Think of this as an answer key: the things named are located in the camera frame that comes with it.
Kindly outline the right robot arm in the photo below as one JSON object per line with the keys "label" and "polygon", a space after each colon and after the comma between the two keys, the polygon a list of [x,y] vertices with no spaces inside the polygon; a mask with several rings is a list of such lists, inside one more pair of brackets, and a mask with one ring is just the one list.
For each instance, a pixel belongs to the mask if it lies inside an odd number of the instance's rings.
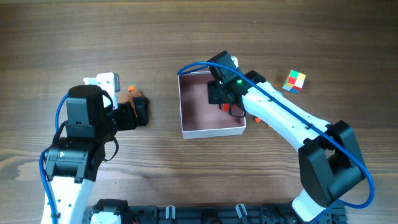
{"label": "right robot arm", "polygon": [[222,51],[206,66],[213,76],[208,82],[211,104],[227,103],[269,124],[297,152],[302,192],[292,208],[301,221],[319,215],[339,202],[357,184],[372,179],[351,126],[314,117],[281,95],[262,75],[242,73],[232,56]]}

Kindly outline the yellow duck toy blue hat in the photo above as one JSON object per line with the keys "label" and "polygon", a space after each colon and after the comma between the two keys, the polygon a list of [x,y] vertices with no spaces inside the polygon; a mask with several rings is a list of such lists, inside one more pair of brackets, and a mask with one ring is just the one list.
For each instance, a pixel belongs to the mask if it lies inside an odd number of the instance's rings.
{"label": "yellow duck toy blue hat", "polygon": [[[232,114],[231,114],[232,110],[233,110],[233,109],[238,109],[238,106],[237,106],[237,105],[230,105],[230,104],[227,104],[227,103],[222,103],[222,104],[219,104],[219,105],[218,105],[218,108],[219,108],[221,111],[229,112],[229,114],[232,116]],[[260,119],[260,118],[258,118],[258,117],[255,117],[255,118],[254,118],[254,121],[255,121],[256,123],[261,123],[261,122],[262,122],[262,119]]]}

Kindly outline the brown plush toy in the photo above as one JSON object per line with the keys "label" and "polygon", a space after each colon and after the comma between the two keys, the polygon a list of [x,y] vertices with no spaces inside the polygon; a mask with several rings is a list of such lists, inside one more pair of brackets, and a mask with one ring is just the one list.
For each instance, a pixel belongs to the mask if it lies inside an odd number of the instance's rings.
{"label": "brown plush toy", "polygon": [[139,97],[144,97],[143,93],[136,88],[135,84],[131,83],[128,86],[127,92],[122,92],[119,94],[118,103],[129,102],[131,107],[134,109],[134,99]]}

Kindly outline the white box pink interior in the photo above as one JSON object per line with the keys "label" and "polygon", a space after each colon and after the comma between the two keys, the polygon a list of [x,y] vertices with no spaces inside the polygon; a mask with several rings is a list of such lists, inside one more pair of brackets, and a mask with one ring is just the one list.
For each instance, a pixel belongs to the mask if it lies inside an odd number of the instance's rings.
{"label": "white box pink interior", "polygon": [[246,119],[239,108],[233,114],[208,102],[207,82],[210,72],[193,72],[178,76],[180,117],[184,139],[240,135],[246,129]]}

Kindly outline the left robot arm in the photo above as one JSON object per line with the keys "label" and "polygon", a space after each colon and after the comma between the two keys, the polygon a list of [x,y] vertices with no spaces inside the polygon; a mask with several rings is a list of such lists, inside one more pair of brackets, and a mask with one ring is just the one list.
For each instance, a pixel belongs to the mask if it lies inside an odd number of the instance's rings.
{"label": "left robot arm", "polygon": [[63,99],[68,118],[39,159],[47,196],[42,223],[81,223],[98,168],[107,160],[106,143],[117,143],[118,131],[148,124],[147,97],[127,92],[122,103],[105,106],[109,97],[99,86],[78,85]]}

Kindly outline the small colourful puzzle cube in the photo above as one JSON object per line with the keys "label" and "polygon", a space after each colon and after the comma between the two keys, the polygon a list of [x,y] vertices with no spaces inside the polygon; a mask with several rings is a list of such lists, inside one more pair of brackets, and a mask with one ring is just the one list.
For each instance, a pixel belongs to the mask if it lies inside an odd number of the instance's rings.
{"label": "small colourful puzzle cube", "polygon": [[291,70],[282,88],[286,91],[297,94],[303,88],[305,78],[305,74]]}

